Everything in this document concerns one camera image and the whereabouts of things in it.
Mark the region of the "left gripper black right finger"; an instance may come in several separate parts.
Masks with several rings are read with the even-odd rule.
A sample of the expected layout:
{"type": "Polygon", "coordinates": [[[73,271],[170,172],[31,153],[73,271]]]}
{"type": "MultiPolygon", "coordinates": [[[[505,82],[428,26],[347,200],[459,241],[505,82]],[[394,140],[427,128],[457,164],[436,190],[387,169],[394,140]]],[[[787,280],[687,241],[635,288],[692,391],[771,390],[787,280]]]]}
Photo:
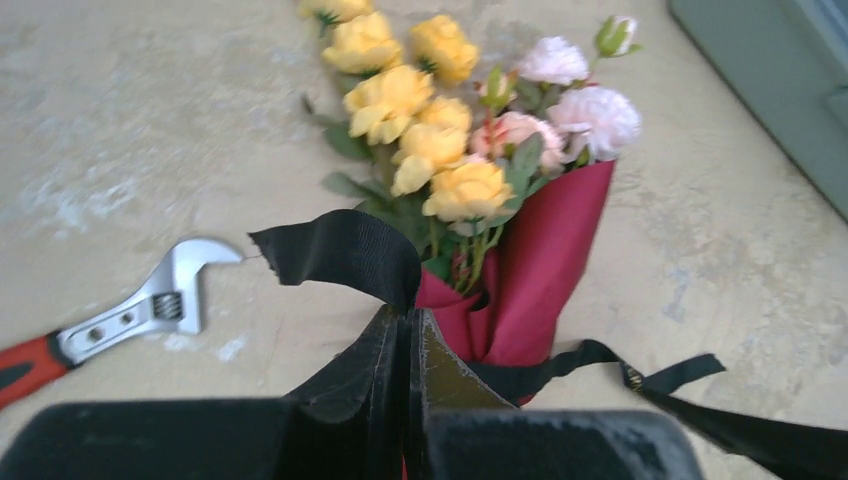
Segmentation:
{"type": "Polygon", "coordinates": [[[706,375],[698,356],[644,376],[605,345],[582,342],[537,367],[469,366],[427,310],[409,317],[408,479],[699,479],[682,431],[625,410],[525,411],[520,397],[588,365],[618,368],[626,389],[664,400],[706,375]]]}

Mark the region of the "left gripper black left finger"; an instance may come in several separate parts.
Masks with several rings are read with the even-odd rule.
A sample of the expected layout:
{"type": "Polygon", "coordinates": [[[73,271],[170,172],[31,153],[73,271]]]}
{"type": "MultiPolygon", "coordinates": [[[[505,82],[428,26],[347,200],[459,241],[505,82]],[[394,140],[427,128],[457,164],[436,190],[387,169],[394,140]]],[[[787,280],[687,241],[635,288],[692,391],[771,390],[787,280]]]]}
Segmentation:
{"type": "Polygon", "coordinates": [[[398,312],[282,397],[64,403],[37,414],[5,479],[398,479],[398,312]]]}

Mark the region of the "dark red wrapping paper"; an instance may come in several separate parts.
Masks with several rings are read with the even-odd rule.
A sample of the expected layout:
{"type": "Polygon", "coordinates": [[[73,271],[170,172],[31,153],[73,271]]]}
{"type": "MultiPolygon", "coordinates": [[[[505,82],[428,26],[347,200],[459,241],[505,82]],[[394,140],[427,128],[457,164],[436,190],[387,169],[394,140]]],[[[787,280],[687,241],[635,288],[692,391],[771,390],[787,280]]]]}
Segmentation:
{"type": "Polygon", "coordinates": [[[525,376],[547,361],[558,317],[582,278],[616,164],[567,173],[532,194],[489,250],[482,285],[454,291],[422,272],[416,305],[430,309],[446,344],[516,405],[544,386],[525,376]]]}

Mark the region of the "yellow fake flower stem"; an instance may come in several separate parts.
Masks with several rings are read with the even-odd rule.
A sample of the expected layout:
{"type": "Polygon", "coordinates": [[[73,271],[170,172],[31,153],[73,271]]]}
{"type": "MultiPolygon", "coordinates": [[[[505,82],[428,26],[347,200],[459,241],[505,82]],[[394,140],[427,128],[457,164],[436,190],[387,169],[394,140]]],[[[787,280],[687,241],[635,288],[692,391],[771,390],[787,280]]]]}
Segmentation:
{"type": "Polygon", "coordinates": [[[325,121],[327,141],[373,164],[369,181],[338,174],[335,182],[401,230],[430,274],[456,292],[475,290],[515,195],[495,156],[472,150],[472,107],[444,94],[470,77],[478,47],[443,14],[401,40],[370,1],[298,9],[317,24],[321,58],[343,93],[346,118],[325,121]]]}

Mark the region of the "pink fake rose stem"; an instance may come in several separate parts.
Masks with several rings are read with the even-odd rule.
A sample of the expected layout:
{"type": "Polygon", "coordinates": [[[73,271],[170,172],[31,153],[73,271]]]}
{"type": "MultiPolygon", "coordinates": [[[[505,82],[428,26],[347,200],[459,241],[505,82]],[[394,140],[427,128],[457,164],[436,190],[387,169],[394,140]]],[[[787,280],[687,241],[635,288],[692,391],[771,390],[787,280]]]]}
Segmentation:
{"type": "Polygon", "coordinates": [[[619,91],[593,82],[601,60],[636,53],[638,21],[611,15],[593,39],[595,56],[589,59],[579,46],[562,36],[543,37],[517,62],[521,79],[559,92],[542,111],[553,131],[565,142],[567,162],[585,165],[612,161],[634,143],[642,131],[642,118],[619,91]]]}

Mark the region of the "peach fake rose stem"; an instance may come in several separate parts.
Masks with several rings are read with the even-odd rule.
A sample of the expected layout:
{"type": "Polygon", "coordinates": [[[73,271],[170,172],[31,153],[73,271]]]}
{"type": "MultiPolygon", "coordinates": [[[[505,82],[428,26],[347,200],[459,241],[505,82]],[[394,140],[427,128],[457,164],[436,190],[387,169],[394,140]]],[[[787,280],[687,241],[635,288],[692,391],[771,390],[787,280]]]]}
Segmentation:
{"type": "Polygon", "coordinates": [[[533,179],[556,178],[565,172],[568,163],[565,140],[547,121],[511,108],[518,100],[517,86],[517,74],[506,73],[498,66],[484,81],[475,84],[484,117],[481,126],[470,135],[469,151],[511,167],[532,165],[533,179]],[[538,151],[519,160],[519,147],[535,135],[540,137],[538,151]]]}

